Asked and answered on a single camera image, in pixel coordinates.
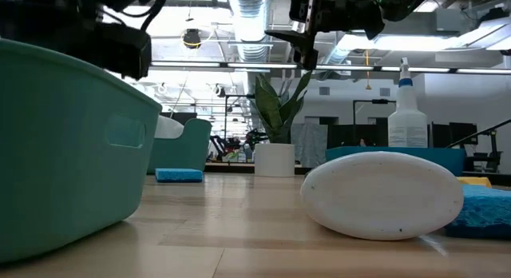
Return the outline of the background robot arms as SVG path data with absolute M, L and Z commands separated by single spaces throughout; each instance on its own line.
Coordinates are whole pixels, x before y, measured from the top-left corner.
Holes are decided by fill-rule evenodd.
M 245 136 L 244 142 L 242 142 L 238 137 L 228 137 L 223 139 L 217 135 L 210 136 L 210 142 L 217 151 L 215 158 L 218 161 L 222 161 L 229 153 L 234 153 L 240 149 L 242 149 L 246 153 L 246 157 L 248 157 L 249 153 L 253 154 L 256 144 L 266 141 L 267 139 L 268 136 L 266 133 L 259 132 L 257 129 L 249 131 Z

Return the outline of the blue sponge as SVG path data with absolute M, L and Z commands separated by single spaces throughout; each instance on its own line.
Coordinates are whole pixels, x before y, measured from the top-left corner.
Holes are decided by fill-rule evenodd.
M 511 191 L 464 185 L 459 215 L 444 227 L 450 237 L 511 240 Z
M 197 169 L 155 169 L 155 177 L 159 183 L 200 183 L 204 174 Z

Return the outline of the long ceiling light bar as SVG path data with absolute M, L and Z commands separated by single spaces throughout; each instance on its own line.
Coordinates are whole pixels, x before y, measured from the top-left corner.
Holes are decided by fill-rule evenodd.
M 156 61 L 151 70 L 303 70 L 291 63 L 248 63 L 248 62 L 192 62 L 192 61 Z M 399 66 L 360 66 L 360 65 L 317 65 L 318 71 L 352 71 L 399 73 Z M 470 75 L 511 75 L 511 69 L 492 68 L 446 68 L 446 67 L 410 67 L 411 73 L 447 73 Z

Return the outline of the black tripod stand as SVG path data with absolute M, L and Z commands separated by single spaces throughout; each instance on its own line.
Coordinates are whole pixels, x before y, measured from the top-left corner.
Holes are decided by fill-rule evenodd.
M 485 162 L 486 165 L 482 168 L 482 172 L 499 173 L 502 151 L 499 151 L 497 148 L 497 130 L 508 124 L 511 124 L 511 119 L 504 120 L 503 122 L 477 131 L 475 133 L 470 133 L 468 135 L 459 137 L 457 140 L 447 145 L 446 148 L 450 149 L 458 146 L 459 148 L 464 149 L 465 145 L 476 145 L 476 142 L 473 142 L 473 140 L 477 140 L 480 136 L 488 136 L 490 139 L 490 152 L 487 153 L 485 157 L 477 157 L 475 155 L 472 157 L 467 157 L 465 165 L 469 164 L 470 162 Z

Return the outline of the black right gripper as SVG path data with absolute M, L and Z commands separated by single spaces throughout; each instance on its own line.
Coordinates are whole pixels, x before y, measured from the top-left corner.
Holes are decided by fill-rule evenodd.
M 313 34 L 363 30 L 372 39 L 385 27 L 378 0 L 291 0 L 290 18 L 305 22 Z M 319 52 L 306 33 L 266 30 L 265 34 L 294 45 L 294 62 L 300 68 L 315 69 Z

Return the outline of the grey curtain panel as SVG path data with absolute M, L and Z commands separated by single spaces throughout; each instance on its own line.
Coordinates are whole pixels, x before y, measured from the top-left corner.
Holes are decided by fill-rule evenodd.
M 304 168 L 314 168 L 326 161 L 327 126 L 311 123 L 293 124 L 291 143 L 295 146 L 295 159 Z

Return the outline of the small teal plastic bin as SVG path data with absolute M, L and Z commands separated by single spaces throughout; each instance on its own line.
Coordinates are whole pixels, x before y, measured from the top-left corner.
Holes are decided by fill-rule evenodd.
M 133 214 L 160 109 L 101 68 L 0 39 L 0 264 Z

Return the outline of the black monitors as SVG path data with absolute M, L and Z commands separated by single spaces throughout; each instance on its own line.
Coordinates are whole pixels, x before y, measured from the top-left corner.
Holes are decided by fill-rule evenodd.
M 430 145 L 434 148 L 445 148 L 452 143 L 477 132 L 477 125 L 472 123 L 450 122 L 447 125 L 430 124 Z

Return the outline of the white spray bottle blue collar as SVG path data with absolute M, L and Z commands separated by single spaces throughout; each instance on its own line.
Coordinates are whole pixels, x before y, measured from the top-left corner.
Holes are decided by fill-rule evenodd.
M 426 148 L 427 116 L 418 109 L 407 58 L 401 59 L 396 109 L 387 119 L 390 147 Z

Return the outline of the corrugated silver air duct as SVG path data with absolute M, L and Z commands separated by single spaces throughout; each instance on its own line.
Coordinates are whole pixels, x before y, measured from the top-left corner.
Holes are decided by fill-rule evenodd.
M 265 62 L 268 42 L 268 0 L 228 0 L 233 12 L 233 27 L 242 62 Z

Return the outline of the blue tray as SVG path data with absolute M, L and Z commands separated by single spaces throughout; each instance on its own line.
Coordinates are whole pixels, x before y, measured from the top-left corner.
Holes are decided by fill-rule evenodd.
M 411 156 L 436 163 L 454 176 L 460 177 L 464 169 L 465 150 L 464 149 L 443 149 L 443 148 L 403 148 L 403 147 L 383 147 L 383 146 L 341 146 L 326 150 L 326 160 L 332 161 L 339 157 L 355 153 L 365 152 L 394 152 L 405 153 Z

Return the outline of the large teal plastic bin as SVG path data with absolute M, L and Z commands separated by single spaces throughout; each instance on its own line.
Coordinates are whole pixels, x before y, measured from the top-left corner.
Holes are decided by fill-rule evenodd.
M 204 170 L 212 125 L 193 118 L 183 126 L 178 138 L 154 138 L 147 174 L 154 174 L 155 169 Z

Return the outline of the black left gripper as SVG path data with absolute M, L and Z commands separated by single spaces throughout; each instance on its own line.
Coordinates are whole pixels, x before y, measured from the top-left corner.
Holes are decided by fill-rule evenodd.
M 0 0 L 0 37 L 40 46 L 95 64 L 95 21 L 70 5 Z

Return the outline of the white lotion bottle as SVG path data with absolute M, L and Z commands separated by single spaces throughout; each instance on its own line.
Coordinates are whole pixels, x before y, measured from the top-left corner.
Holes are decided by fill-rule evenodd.
M 445 167 L 405 153 L 365 152 L 312 169 L 300 198 L 316 223 L 365 240 L 405 240 L 452 222 L 462 183 Z

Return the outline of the yellow cloth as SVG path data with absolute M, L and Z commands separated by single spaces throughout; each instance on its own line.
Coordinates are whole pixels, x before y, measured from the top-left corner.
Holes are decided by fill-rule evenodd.
M 491 182 L 487 177 L 459 177 L 458 180 L 462 184 L 466 185 L 484 186 L 489 189 L 492 188 Z

